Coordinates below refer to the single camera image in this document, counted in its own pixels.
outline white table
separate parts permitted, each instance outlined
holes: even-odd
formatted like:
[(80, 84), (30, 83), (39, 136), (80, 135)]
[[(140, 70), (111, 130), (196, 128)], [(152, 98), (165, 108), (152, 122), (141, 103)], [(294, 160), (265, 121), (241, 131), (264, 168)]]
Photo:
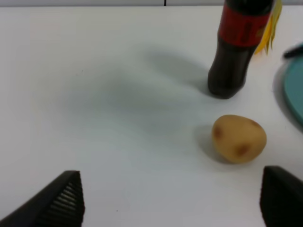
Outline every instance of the white table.
[[(303, 178), (303, 134), (276, 85), (283, 51), (303, 41), (303, 7), (283, 8), (273, 51), (229, 100), (192, 85), (207, 78), (221, 11), (1, 8), (0, 218), (77, 169), (84, 227), (263, 227), (263, 167)], [(265, 128), (255, 161), (212, 155), (224, 114)]]

